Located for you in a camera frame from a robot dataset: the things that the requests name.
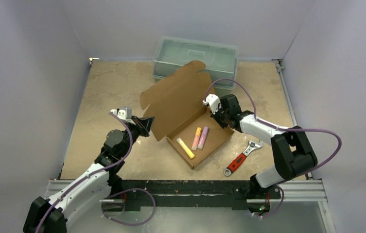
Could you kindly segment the purple highlighter marker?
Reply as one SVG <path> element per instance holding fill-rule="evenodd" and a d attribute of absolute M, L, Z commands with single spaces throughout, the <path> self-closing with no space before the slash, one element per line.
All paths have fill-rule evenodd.
<path fill-rule="evenodd" d="M 205 126 L 202 129 L 202 133 L 200 135 L 199 143 L 198 143 L 198 146 L 197 146 L 198 149 L 201 150 L 204 147 L 208 132 L 209 132 L 209 127 Z"/>

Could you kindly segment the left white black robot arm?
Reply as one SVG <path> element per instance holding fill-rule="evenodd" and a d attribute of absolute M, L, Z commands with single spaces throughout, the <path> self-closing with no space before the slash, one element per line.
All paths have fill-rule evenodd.
<path fill-rule="evenodd" d="M 150 135 L 155 117 L 115 118 L 125 129 L 108 132 L 99 155 L 80 177 L 54 195 L 32 202 L 23 232 L 66 233 L 97 202 L 123 193 L 117 173 L 138 137 Z"/>

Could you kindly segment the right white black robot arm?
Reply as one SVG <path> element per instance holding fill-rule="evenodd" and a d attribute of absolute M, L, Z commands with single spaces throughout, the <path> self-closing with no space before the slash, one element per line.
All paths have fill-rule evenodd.
<path fill-rule="evenodd" d="M 248 192 L 260 198 L 270 187 L 302 175 L 318 164 L 317 156 L 303 132 L 295 126 L 285 128 L 263 120 L 249 110 L 242 110 L 237 97 L 229 94 L 218 97 L 209 94 L 203 105 L 222 128 L 230 127 L 254 136 L 272 148 L 274 165 L 251 176 Z"/>

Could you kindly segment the brown cardboard box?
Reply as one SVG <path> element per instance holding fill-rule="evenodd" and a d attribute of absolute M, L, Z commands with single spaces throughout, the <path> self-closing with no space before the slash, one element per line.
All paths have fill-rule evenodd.
<path fill-rule="evenodd" d="M 156 140 L 166 138 L 190 169 L 195 169 L 234 134 L 231 128 L 219 126 L 211 118 L 210 109 L 203 105 L 205 95 L 214 93 L 205 68 L 201 61 L 190 61 L 140 95 L 144 117 L 155 117 L 151 131 Z M 204 146 L 190 158 L 176 140 L 181 138 L 191 147 L 196 129 L 204 127 L 209 128 Z"/>

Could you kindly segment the orange pink highlighter marker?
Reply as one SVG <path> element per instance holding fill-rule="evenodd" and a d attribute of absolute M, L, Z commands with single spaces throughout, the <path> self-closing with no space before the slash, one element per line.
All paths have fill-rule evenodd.
<path fill-rule="evenodd" d="M 191 150 L 197 150 L 201 134 L 202 134 L 202 128 L 197 127 L 196 132 L 194 134 L 194 139 L 193 139 L 193 142 L 192 142 Z"/>

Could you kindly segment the yellow highlighter marker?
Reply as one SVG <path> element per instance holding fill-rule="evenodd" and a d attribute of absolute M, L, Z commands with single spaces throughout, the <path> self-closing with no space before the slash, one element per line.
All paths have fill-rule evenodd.
<path fill-rule="evenodd" d="M 182 140 L 182 138 L 177 138 L 176 139 L 177 143 L 179 144 L 179 146 L 183 149 L 183 151 L 187 154 L 187 156 L 190 158 L 190 159 L 194 159 L 195 158 L 195 155 L 194 153 L 192 152 L 192 150 L 186 145 L 186 143 Z"/>

